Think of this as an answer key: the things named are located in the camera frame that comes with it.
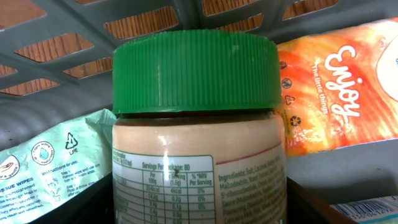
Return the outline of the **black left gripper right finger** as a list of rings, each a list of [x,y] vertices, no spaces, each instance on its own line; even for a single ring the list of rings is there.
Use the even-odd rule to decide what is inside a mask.
[[[357,224],[289,177],[287,178],[287,223]]]

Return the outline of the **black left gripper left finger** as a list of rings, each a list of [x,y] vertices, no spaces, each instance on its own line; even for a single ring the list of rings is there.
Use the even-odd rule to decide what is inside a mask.
[[[33,224],[114,223],[113,177],[108,174]]]

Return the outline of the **green wet wipes pack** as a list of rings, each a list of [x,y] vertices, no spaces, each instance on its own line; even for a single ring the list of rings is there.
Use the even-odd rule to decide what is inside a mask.
[[[1,223],[29,223],[112,171],[116,116],[103,109],[1,152]]]

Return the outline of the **teal tissue pack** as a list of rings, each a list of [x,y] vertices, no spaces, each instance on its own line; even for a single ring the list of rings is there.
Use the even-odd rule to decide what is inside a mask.
[[[387,196],[331,205],[361,224],[397,224],[397,196]]]

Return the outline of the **orange tissue pack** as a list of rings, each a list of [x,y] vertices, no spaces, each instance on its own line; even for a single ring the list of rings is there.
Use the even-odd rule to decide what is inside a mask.
[[[397,19],[278,45],[290,156],[397,137]]]

